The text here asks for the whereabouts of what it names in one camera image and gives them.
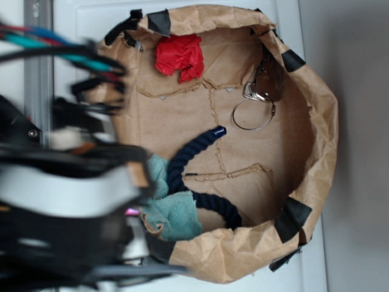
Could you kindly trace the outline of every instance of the metal frame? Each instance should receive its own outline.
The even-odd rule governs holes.
[[[53,29],[53,0],[24,0],[24,24]],[[54,94],[53,58],[24,61],[25,114],[42,131],[41,143],[48,147],[52,127],[51,101]]]

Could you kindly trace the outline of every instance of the paper bag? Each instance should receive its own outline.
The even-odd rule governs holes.
[[[132,14],[99,48],[128,70],[125,108],[113,118],[120,142],[171,159],[197,135],[226,127],[225,137],[186,166],[185,173],[196,176],[185,177],[185,184],[228,198],[243,218],[243,227],[232,231],[214,214],[199,212],[206,232],[173,243],[148,236],[153,256],[187,266],[199,279],[227,283],[310,241],[336,164],[338,109],[332,92],[261,12],[196,5]],[[201,37],[202,77],[179,83],[179,72],[158,72],[155,48],[163,35],[194,33]],[[277,111],[266,127],[245,131],[234,124],[232,111],[244,85],[257,78],[263,50],[274,62],[266,90]],[[90,100],[109,102],[112,93],[101,86]],[[245,104],[236,118],[247,127],[268,118],[268,105]]]

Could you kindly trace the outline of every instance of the metal ring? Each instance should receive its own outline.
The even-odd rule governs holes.
[[[275,104],[274,104],[273,100],[271,99],[271,97],[270,97],[268,94],[265,94],[265,96],[266,96],[266,102],[271,102],[271,103],[272,103],[272,111],[271,111],[271,116],[270,116],[270,119],[269,119],[269,120],[267,120],[262,126],[260,126],[260,127],[258,127],[258,128],[244,128],[244,127],[238,125],[238,123],[237,123],[236,120],[235,120],[235,111],[236,111],[236,109],[238,108],[238,106],[240,106],[240,104],[243,103],[245,100],[259,101],[259,100],[255,100],[255,99],[248,99],[247,97],[245,97],[244,99],[242,99],[240,102],[238,102],[238,103],[235,105],[235,107],[234,107],[234,109],[233,109],[233,111],[232,111],[232,120],[233,120],[233,122],[235,123],[235,125],[237,125],[237,126],[238,126],[240,129],[242,129],[242,130],[253,131],[253,130],[262,129],[262,128],[265,127],[268,123],[270,123],[271,120],[273,119],[274,115],[275,115],[275,109],[276,109],[276,107],[275,107]]]

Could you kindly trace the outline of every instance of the crumpled paper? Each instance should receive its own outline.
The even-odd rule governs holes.
[[[200,78],[204,71],[200,42],[201,38],[196,35],[162,38],[156,48],[157,70],[169,76],[181,70],[180,83]]]

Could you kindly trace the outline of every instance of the blue wire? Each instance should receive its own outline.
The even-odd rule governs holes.
[[[14,35],[14,34],[5,34],[4,35],[4,39],[6,41],[9,41],[11,43],[14,43],[14,44],[17,44],[19,46],[22,46],[22,47],[27,47],[29,49],[34,49],[34,48],[38,48],[38,47],[49,47],[49,45],[46,45],[44,43],[41,43],[40,41],[35,41],[35,40],[32,40],[30,38],[26,38],[24,36],[21,36],[21,35]],[[79,56],[79,55],[61,55],[61,57],[69,60],[69,61],[73,61],[73,62],[78,62],[78,63],[83,63],[85,64],[87,67],[90,67],[96,71],[110,71],[111,70],[111,67],[110,65],[107,65],[107,64],[104,64],[100,61],[94,61],[94,60],[90,60],[88,59],[87,57],[84,57],[84,56]]]
[[[37,26],[27,26],[27,27],[30,29],[30,31],[28,31],[28,33],[36,35],[37,37],[49,38],[51,40],[57,41],[57,42],[65,45],[65,46],[74,46],[74,45],[76,45],[74,43],[68,42],[67,40],[65,40],[64,38],[60,37],[59,35],[57,35],[55,32],[53,32],[51,30],[44,29],[42,27],[37,27]]]

